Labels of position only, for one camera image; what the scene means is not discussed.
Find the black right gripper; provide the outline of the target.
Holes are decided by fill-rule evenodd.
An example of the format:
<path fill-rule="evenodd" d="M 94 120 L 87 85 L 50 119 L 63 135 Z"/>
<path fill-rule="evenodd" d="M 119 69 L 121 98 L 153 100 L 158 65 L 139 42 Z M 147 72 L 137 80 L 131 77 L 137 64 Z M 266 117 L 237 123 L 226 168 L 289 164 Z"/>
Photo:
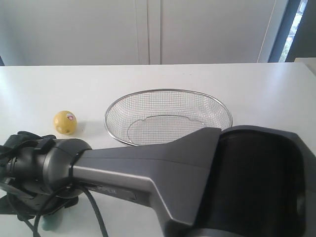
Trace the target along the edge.
<path fill-rule="evenodd" d="M 50 215 L 76 205 L 79 189 L 73 167 L 78 139 L 58 139 L 19 131 L 0 148 L 1 214 Z"/>

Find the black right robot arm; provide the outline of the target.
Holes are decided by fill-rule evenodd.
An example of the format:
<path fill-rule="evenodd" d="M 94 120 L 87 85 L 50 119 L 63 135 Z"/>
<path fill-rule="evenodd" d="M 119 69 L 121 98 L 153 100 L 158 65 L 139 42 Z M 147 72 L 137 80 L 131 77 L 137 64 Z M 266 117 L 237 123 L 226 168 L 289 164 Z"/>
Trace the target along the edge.
<path fill-rule="evenodd" d="M 165 144 L 92 149 L 26 131 L 0 148 L 2 215 L 41 216 L 91 192 L 151 207 L 166 237 L 313 237 L 316 157 L 295 133 L 205 127 Z"/>

